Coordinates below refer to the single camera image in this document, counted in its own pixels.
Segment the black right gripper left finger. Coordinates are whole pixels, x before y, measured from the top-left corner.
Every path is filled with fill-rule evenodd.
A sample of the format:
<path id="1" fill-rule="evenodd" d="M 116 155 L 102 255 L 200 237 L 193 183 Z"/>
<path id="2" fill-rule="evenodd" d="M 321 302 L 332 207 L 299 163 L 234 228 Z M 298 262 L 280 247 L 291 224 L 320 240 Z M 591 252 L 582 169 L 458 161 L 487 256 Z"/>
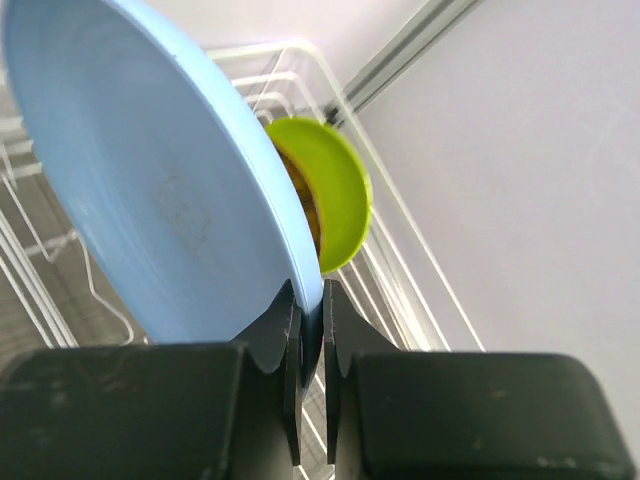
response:
<path id="1" fill-rule="evenodd" d="M 229 342 L 34 351 L 1 374 L 5 479 L 289 479 L 301 312 L 285 283 Z"/>

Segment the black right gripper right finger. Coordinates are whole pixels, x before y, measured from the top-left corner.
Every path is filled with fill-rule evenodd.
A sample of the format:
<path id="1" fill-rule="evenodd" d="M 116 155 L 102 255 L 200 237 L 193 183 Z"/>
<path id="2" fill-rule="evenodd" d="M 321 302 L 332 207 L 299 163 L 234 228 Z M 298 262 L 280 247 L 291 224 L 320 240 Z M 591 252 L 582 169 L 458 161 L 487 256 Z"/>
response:
<path id="1" fill-rule="evenodd" d="M 407 351 L 323 299 L 327 459 L 339 479 L 632 479 L 595 376 L 546 353 Z"/>

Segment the light blue plate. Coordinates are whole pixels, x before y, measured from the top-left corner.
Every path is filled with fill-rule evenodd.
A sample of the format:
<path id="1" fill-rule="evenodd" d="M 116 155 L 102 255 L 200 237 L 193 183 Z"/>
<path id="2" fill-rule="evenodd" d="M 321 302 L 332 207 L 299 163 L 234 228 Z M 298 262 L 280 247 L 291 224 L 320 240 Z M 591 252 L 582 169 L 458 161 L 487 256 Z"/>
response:
<path id="1" fill-rule="evenodd" d="M 142 1 L 6 1 L 1 46 L 54 193 L 151 340 L 228 341 L 290 283 L 309 383 L 323 286 L 307 220 L 200 46 Z"/>

